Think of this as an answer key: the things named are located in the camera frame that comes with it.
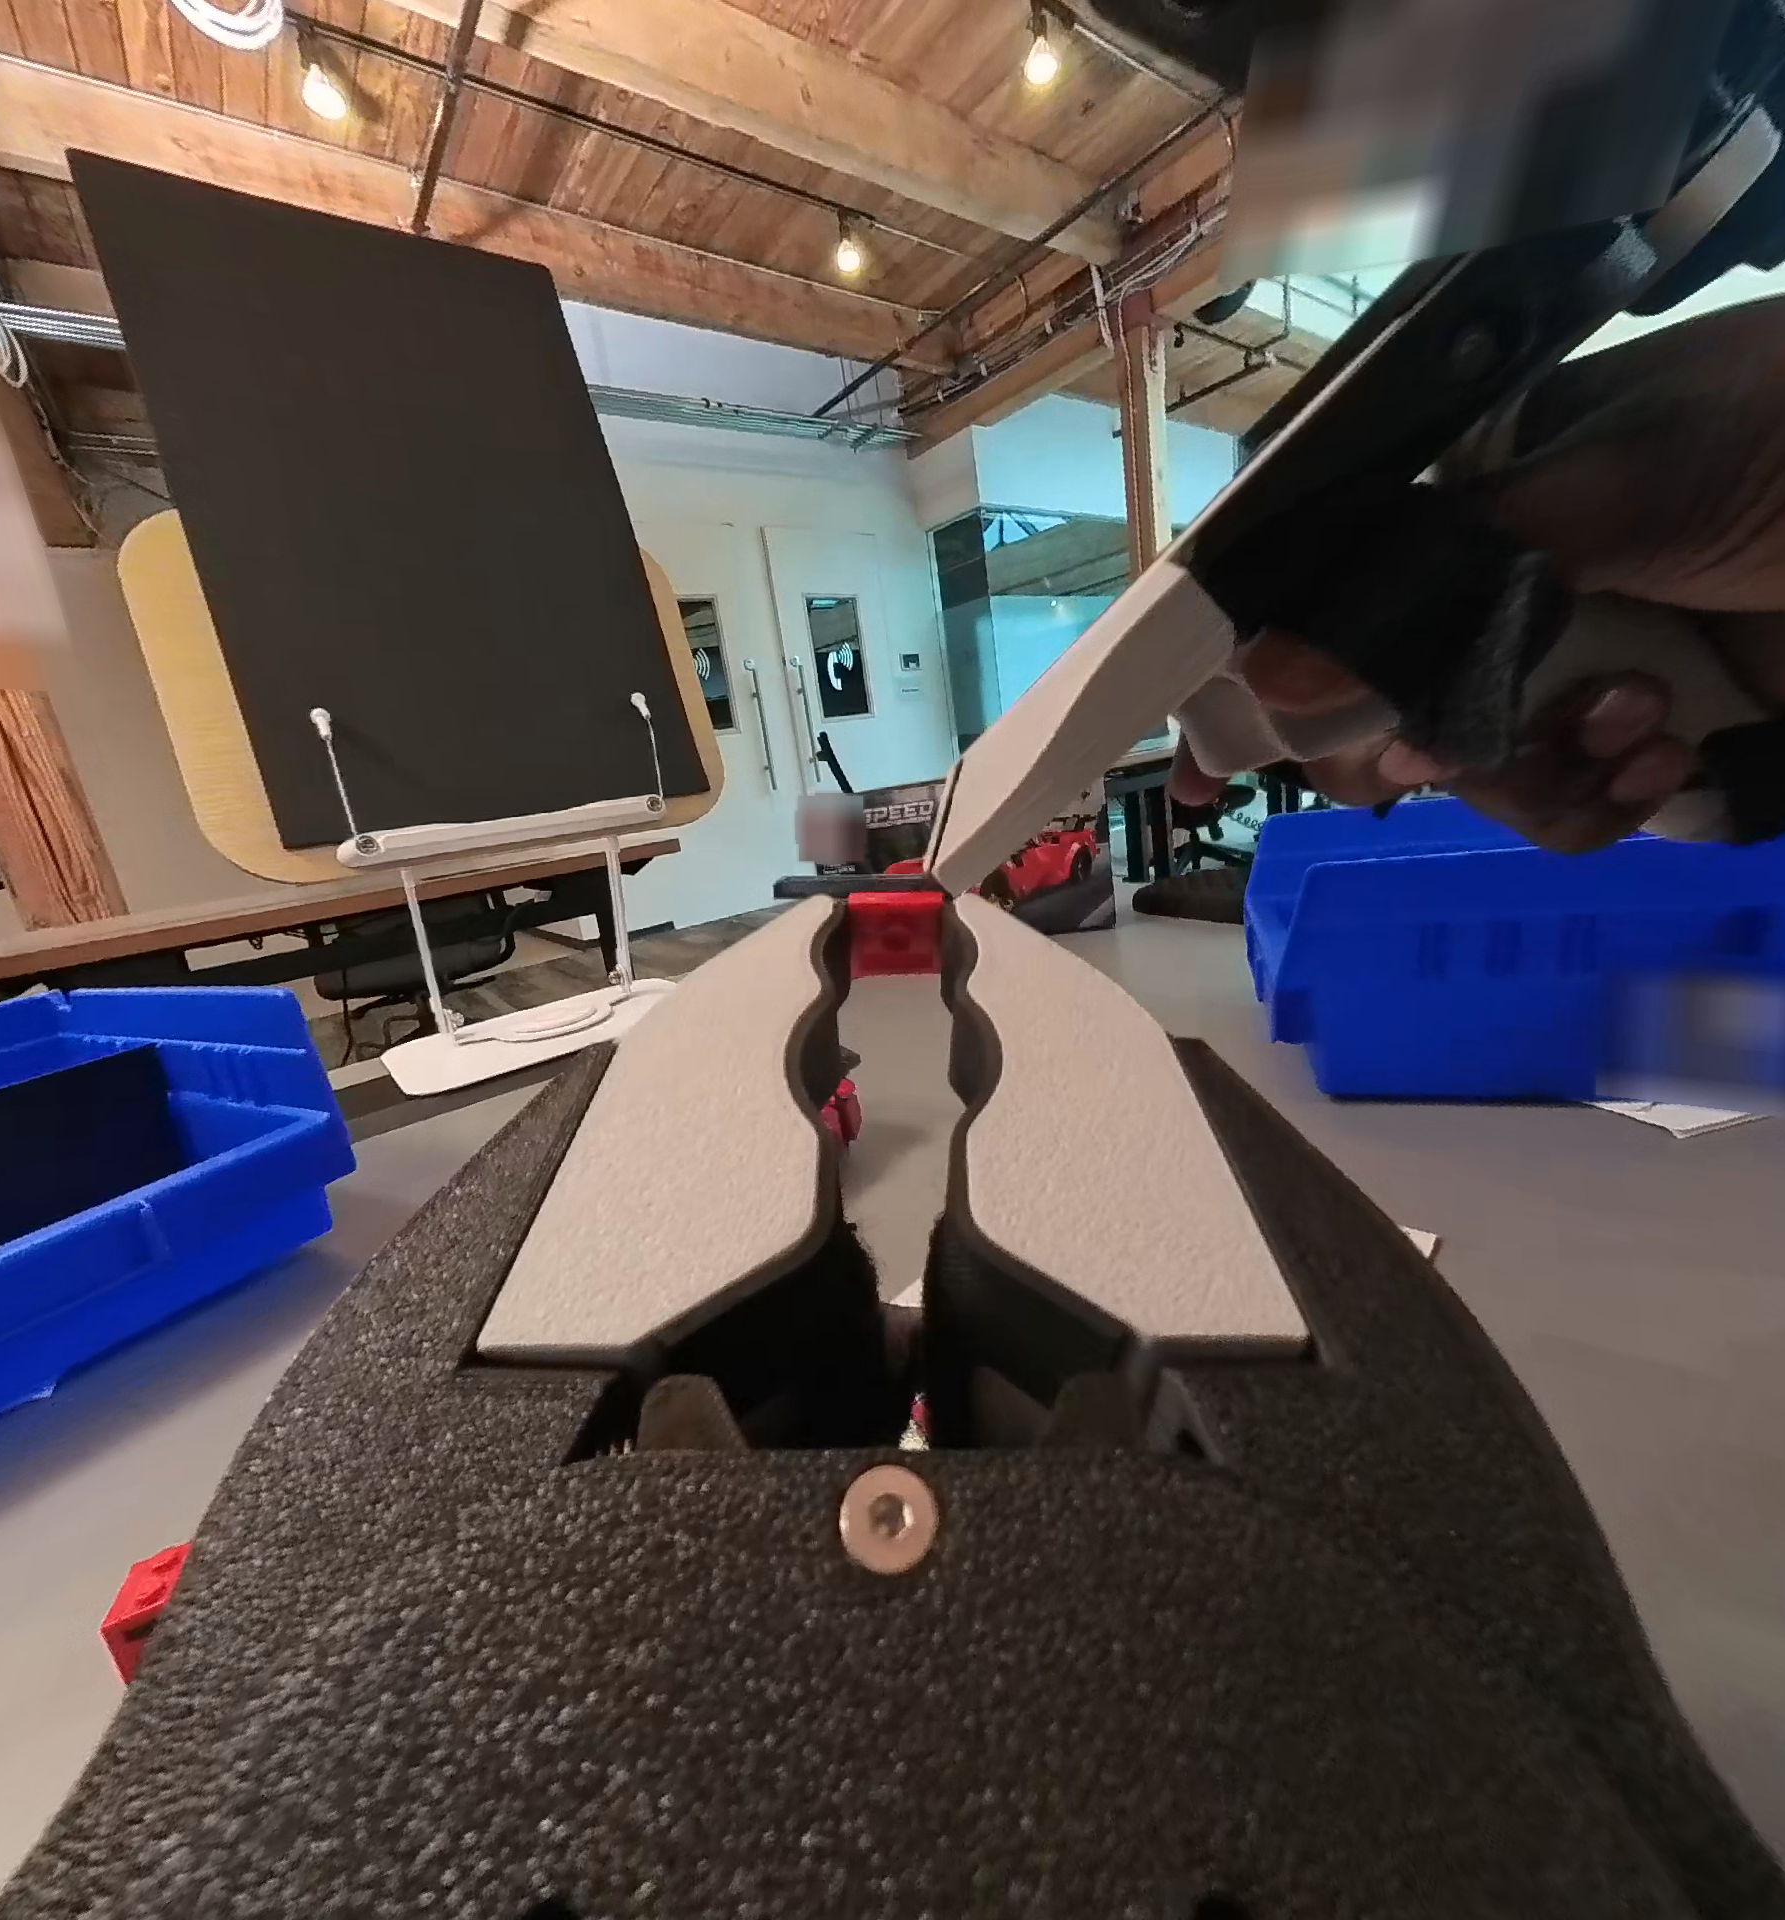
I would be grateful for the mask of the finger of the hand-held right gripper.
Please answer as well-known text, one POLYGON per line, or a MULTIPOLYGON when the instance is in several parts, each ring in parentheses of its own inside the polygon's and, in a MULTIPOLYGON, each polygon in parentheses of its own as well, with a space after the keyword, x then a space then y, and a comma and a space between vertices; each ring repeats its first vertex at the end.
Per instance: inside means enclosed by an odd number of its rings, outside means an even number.
POLYGON ((972 889, 1160 722, 1182 718, 1234 650, 1234 625, 1196 579, 1150 564, 957 756, 927 840, 933 884, 972 889))

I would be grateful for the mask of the blue bin with black divider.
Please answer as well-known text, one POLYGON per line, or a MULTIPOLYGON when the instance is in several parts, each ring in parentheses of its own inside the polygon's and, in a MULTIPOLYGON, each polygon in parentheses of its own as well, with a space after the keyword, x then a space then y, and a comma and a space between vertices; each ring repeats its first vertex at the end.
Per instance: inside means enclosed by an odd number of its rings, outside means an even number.
POLYGON ((284 988, 0 1000, 0 1416, 329 1234, 353 1166, 284 988))

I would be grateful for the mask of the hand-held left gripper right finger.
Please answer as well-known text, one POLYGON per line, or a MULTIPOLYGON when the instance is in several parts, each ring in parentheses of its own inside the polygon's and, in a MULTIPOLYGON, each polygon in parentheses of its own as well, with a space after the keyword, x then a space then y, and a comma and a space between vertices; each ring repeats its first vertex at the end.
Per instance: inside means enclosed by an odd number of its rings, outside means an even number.
POLYGON ((1160 1356, 1302 1356, 1308 1319, 1166 1028, 989 900, 955 900, 949 934, 952 1204, 977 1245, 1160 1356))

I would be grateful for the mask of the blue plastic storage bin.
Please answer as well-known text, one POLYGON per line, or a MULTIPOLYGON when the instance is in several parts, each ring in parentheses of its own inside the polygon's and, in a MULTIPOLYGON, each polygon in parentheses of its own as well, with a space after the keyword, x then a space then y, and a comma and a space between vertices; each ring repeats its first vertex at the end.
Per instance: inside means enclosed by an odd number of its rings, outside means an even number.
POLYGON ((1243 942, 1271 1039, 1339 1099, 1785 1112, 1785 837, 1562 854, 1453 800, 1282 813, 1243 942))

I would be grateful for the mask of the white paper sheet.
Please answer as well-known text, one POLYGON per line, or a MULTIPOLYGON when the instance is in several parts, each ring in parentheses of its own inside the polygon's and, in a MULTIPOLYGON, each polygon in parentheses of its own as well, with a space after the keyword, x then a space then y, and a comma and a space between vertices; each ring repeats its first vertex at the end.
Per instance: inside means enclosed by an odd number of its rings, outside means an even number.
POLYGON ((1755 1112, 1662 1099, 1596 1097, 1585 1101, 1585 1106, 1600 1115, 1634 1120, 1673 1141, 1710 1137, 1765 1118, 1755 1112))

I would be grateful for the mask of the black office chair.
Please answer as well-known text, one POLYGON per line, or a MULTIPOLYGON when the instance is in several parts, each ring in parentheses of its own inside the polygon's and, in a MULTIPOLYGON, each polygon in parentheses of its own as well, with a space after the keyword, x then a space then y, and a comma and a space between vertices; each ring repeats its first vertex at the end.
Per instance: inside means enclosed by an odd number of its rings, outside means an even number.
POLYGON ((1259 823, 1248 807, 1259 801, 1256 784, 1243 774, 1227 781, 1213 800, 1193 803, 1172 788, 1166 789, 1168 854, 1174 876, 1204 868, 1250 868, 1256 851, 1259 823))
POLYGON ((360 1020, 375 1020, 382 1045, 398 1029, 426 1035, 436 1029, 429 987, 467 987, 496 973, 516 953, 518 903, 505 892, 476 892, 382 909, 331 923, 331 966, 310 976, 318 999, 331 1003, 348 1039, 360 1020))

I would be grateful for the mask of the person's right hand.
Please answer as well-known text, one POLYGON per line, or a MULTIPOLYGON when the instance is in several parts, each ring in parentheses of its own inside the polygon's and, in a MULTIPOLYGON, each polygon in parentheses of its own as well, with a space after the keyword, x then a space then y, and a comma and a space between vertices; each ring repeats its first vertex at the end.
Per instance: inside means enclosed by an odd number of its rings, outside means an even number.
POLYGON ((1210 567, 1243 743, 1347 805, 1433 788, 1528 843, 1785 830, 1785 296, 1564 364, 1447 483, 1340 478, 1210 567), (1694 741, 1640 667, 1554 681, 1490 764, 1446 753, 1449 673, 1497 614, 1554 637, 1589 595, 1686 618, 1760 712, 1694 741))

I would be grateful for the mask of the small red green lego assembly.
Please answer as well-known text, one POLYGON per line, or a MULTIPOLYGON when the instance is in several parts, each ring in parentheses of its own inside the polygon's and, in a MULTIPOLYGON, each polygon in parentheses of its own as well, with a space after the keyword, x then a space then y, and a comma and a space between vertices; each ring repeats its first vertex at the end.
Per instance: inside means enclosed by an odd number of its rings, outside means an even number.
POLYGON ((178 1541, 134 1561, 99 1621, 99 1641, 123 1686, 130 1686, 182 1576, 190 1541, 178 1541))

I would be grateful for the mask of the red square lego brick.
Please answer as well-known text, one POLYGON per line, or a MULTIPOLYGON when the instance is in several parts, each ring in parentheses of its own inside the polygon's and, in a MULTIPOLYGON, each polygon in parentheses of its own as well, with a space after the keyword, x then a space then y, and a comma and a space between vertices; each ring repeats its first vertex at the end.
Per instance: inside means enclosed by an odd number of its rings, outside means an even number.
POLYGON ((938 889, 856 889, 844 898, 846 976, 935 975, 945 896, 938 889))

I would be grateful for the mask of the wooden desk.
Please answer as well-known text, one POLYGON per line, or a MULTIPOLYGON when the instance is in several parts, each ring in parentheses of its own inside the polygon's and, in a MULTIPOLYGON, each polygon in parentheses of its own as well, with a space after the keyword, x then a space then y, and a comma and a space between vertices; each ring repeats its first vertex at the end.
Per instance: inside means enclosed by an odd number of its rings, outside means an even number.
MULTIPOLYGON (((417 876, 420 903, 505 892, 518 903, 518 934, 591 916, 605 951, 615 950, 617 913, 605 854, 594 847, 546 847, 417 876)), ((0 997, 82 987, 263 987, 308 978, 331 966, 331 923, 405 904, 401 881, 360 873, 266 896, 137 913, 96 923, 27 931, 0 942, 0 997)))

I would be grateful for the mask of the black panel on white stand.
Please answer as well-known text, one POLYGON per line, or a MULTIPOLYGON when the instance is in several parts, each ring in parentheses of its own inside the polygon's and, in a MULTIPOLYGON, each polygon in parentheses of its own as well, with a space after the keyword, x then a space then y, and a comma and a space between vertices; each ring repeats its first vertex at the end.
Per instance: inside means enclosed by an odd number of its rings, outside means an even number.
POLYGON ((622 1038, 622 859, 725 767, 549 275, 134 161, 67 151, 173 506, 116 573, 196 821, 247 873, 381 878, 433 1034, 407 1095, 622 1038), (599 852, 603 988, 458 1023, 420 885, 599 852))

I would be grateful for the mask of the lego set box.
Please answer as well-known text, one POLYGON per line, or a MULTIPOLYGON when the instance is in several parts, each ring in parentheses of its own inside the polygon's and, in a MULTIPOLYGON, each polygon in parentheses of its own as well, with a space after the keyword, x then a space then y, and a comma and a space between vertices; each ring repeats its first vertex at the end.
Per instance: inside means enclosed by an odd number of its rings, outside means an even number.
MULTIPOLYGON (((935 778, 799 797, 794 810, 797 866, 773 879, 773 900, 938 889, 925 854, 942 795, 944 784, 935 778)), ((983 876, 974 895, 1045 934, 1115 925, 1103 812, 1054 816, 983 876)))

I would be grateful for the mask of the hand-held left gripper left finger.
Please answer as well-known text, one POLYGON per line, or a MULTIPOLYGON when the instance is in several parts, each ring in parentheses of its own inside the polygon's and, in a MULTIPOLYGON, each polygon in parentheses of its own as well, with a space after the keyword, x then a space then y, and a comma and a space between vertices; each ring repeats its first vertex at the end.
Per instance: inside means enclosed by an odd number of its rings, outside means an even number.
POLYGON ((620 1042, 478 1328, 476 1356, 648 1360, 808 1257, 837 1150, 808 1057, 837 1038, 842 903, 808 898, 620 1042))

